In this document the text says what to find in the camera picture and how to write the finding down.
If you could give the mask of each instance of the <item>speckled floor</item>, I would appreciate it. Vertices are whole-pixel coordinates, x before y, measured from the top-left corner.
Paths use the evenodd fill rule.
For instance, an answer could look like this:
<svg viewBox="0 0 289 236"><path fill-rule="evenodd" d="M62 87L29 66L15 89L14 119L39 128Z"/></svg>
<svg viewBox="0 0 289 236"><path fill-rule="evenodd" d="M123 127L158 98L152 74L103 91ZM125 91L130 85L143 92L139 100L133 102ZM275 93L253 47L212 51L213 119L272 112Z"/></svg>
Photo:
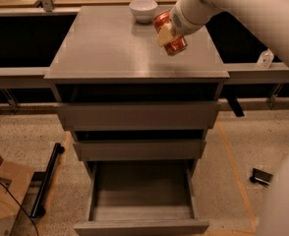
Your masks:
<svg viewBox="0 0 289 236"><path fill-rule="evenodd" d="M280 102L274 110L264 102L241 104L245 117L237 118L223 103L193 176L199 216L209 220L209 232L253 231L267 189L248 180L252 169L274 173L289 154L289 103ZM73 226L85 220L89 179L70 134L53 111L41 108L0 117L0 154L7 160L44 170L57 142L66 151L56 167L46 215L36 223L44 236L77 235ZM24 201L27 210L35 194L36 187L31 186ZM11 235L35 235L22 213Z"/></svg>

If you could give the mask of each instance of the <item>white bowl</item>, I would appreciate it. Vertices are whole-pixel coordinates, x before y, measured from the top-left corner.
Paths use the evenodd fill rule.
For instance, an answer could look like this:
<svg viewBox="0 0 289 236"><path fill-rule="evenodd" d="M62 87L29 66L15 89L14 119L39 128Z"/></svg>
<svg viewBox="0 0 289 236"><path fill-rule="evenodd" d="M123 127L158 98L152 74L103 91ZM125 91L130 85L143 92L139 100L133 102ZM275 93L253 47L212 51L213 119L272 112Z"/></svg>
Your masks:
<svg viewBox="0 0 289 236"><path fill-rule="evenodd" d="M153 0L135 0L129 4L129 8L138 22L148 23L154 19L157 3Z"/></svg>

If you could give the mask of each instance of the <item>cabinet top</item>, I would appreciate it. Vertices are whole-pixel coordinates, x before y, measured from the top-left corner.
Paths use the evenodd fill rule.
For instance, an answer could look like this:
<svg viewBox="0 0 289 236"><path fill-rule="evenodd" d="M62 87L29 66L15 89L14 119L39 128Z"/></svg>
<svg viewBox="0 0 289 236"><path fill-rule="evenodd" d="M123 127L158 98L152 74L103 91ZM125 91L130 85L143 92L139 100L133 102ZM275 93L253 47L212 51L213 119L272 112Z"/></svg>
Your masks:
<svg viewBox="0 0 289 236"><path fill-rule="evenodd" d="M167 9L159 6L156 14ZM158 46L153 24L137 23L128 6L82 7L45 78L118 82L228 78L206 28L185 38L188 48L170 57Z"/></svg>

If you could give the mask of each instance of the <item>orange can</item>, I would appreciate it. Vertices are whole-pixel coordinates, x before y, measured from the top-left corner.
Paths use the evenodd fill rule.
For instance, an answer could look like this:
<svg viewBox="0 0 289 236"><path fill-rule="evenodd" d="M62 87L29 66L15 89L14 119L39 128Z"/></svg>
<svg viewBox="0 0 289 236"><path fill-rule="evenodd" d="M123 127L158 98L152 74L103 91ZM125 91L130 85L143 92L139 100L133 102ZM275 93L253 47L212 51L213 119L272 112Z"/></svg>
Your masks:
<svg viewBox="0 0 289 236"><path fill-rule="evenodd" d="M154 18L153 24L156 32L159 32L164 24L170 23L170 11L165 11ZM174 56L187 48L188 44L184 36L179 35L175 40L164 45L169 56Z"/></svg>

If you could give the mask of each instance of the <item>table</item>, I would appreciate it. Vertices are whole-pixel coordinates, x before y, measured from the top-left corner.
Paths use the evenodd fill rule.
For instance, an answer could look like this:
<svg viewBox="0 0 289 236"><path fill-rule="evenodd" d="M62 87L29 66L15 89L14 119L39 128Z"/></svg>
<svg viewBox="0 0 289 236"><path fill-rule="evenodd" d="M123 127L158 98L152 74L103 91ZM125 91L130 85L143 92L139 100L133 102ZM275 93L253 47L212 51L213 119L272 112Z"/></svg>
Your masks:
<svg viewBox="0 0 289 236"><path fill-rule="evenodd" d="M175 57L155 36L128 6L82 7L45 75L91 178L80 235L208 227L198 220L191 176L229 76L205 28Z"/></svg>

